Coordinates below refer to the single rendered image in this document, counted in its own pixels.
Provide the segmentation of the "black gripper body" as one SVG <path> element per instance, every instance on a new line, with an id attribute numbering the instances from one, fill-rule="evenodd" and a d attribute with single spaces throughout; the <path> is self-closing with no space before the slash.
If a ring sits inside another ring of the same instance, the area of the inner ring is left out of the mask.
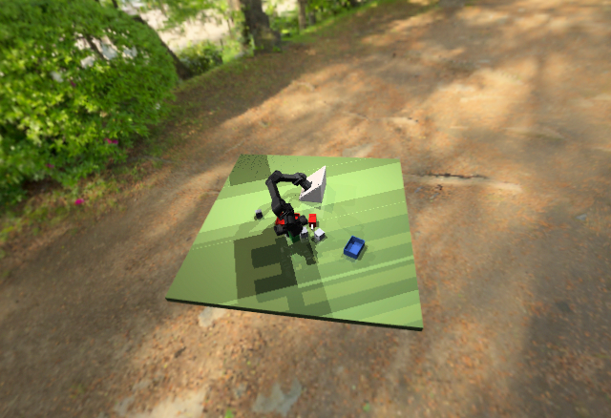
<path id="1" fill-rule="evenodd" d="M 308 224 L 308 221 L 307 221 L 306 217 L 304 215 L 302 215 L 302 216 L 299 216 L 296 219 L 296 223 L 299 224 L 299 225 L 301 224 L 302 226 L 305 226 L 305 225 Z M 275 230 L 277 236 L 280 236 L 283 233 L 287 232 L 285 226 L 281 226 L 280 224 L 274 226 L 274 230 Z"/>

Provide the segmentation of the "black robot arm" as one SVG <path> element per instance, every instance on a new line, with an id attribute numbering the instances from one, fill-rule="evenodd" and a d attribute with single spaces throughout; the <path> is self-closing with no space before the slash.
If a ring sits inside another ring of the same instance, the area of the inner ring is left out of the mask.
<path id="1" fill-rule="evenodd" d="M 312 181 L 309 182 L 306 174 L 304 173 L 295 173 L 294 175 L 282 174 L 281 171 L 276 170 L 265 182 L 267 185 L 269 194 L 271 196 L 271 208 L 272 212 L 277 216 L 279 220 L 284 219 L 284 225 L 287 231 L 290 232 L 292 237 L 298 236 L 301 232 L 303 232 L 303 226 L 296 223 L 294 209 L 290 203 L 286 203 L 284 199 L 281 198 L 279 190 L 277 188 L 277 183 L 279 182 L 292 182 L 294 185 L 301 185 L 305 191 L 311 187 Z M 283 214 L 281 214 L 284 212 Z M 281 214 L 281 215 L 280 215 Z"/>

